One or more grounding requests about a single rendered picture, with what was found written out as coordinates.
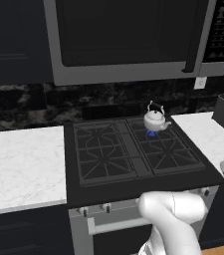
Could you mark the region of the black stove grate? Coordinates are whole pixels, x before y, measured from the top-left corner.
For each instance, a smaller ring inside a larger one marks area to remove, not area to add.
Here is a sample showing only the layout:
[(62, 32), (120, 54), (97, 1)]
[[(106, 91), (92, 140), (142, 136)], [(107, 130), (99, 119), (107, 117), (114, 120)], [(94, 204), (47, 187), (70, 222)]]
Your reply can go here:
[(201, 159), (179, 136), (175, 125), (159, 131), (157, 136), (149, 136), (145, 133), (142, 118), (127, 119), (127, 122), (137, 146), (142, 150), (154, 174), (174, 174), (205, 168)]
[(84, 186), (149, 175), (126, 120), (74, 125), (80, 184)]

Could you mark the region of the black and silver stove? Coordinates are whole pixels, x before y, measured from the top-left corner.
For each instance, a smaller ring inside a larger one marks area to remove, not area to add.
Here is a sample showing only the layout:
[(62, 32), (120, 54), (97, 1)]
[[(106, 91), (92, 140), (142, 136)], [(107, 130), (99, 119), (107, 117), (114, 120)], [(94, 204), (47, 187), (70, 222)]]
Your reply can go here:
[[(92, 122), (115, 121), (126, 119), (107, 119)], [(106, 213), (102, 205), (110, 203), (111, 212), (138, 212), (135, 199), (148, 191), (191, 191), (199, 195), (206, 205), (213, 201), (218, 186), (223, 182), (223, 177), (200, 149), (189, 139), (177, 123), (175, 130), (179, 136), (192, 148), (201, 159), (205, 168), (199, 171), (190, 171), (174, 174), (156, 175), (150, 169), (142, 150), (139, 149), (146, 164), (149, 175), (143, 178), (123, 180), (113, 183), (103, 183), (99, 185), (84, 186), (80, 184), (78, 169), (77, 147), (75, 143), (74, 125), (79, 123), (67, 123), (64, 125), (65, 160), (66, 160), (66, 182), (67, 182), (67, 204), (69, 208), (69, 218), (71, 223), (72, 239), (75, 255), (94, 255), (93, 236), (89, 234), (87, 220), (91, 216)], [(208, 187), (210, 194), (204, 196), (200, 189)], [(88, 214), (86, 217), (78, 211), (80, 207), (86, 207)]]

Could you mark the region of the dark base cupboard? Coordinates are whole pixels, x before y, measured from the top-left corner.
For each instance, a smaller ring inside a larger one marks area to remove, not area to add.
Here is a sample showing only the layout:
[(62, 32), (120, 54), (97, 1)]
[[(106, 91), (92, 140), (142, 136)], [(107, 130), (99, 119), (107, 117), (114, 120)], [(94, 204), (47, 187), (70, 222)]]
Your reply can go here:
[(202, 249), (224, 245), (224, 182), (219, 186), (199, 236)]
[(0, 214), (0, 255), (74, 255), (66, 206)]

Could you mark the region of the white kettle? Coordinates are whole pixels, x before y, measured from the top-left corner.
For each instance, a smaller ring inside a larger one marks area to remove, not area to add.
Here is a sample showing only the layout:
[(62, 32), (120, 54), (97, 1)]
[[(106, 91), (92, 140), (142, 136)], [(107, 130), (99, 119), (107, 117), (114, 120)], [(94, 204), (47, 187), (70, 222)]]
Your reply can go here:
[[(150, 106), (156, 106), (158, 107), (157, 110), (151, 110)], [(143, 117), (143, 123), (146, 129), (157, 132), (161, 130), (166, 130), (170, 125), (171, 122), (168, 122), (165, 119), (165, 111), (164, 106), (161, 106), (157, 103), (154, 103), (153, 101), (150, 101), (147, 105), (147, 112)]]

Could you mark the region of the dark oven door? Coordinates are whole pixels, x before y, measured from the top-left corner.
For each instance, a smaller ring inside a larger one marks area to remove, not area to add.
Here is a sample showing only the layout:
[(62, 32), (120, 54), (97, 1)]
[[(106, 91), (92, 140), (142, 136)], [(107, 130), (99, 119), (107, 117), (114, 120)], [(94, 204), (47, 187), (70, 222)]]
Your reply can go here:
[[(91, 216), (96, 225), (142, 218), (137, 211), (101, 213)], [(124, 230), (92, 235), (94, 255), (136, 255), (142, 244), (149, 238), (152, 224), (127, 228)]]

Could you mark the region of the white wall socket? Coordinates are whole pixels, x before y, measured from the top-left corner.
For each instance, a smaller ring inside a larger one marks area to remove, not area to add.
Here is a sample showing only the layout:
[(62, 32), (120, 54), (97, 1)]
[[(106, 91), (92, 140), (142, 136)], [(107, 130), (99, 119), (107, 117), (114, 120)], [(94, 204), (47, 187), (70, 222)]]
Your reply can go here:
[(206, 77), (203, 77), (203, 78), (197, 78), (195, 80), (195, 84), (194, 84), (194, 89), (195, 90), (202, 90), (205, 88), (205, 85), (206, 85), (206, 81), (207, 81), (207, 78)]

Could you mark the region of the dark wall cupboard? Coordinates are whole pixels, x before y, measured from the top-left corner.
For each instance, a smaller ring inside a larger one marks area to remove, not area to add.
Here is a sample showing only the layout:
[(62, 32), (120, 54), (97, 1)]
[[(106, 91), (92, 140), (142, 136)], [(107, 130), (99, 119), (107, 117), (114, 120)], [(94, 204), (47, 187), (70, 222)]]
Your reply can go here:
[(0, 85), (52, 81), (44, 0), (0, 0)]

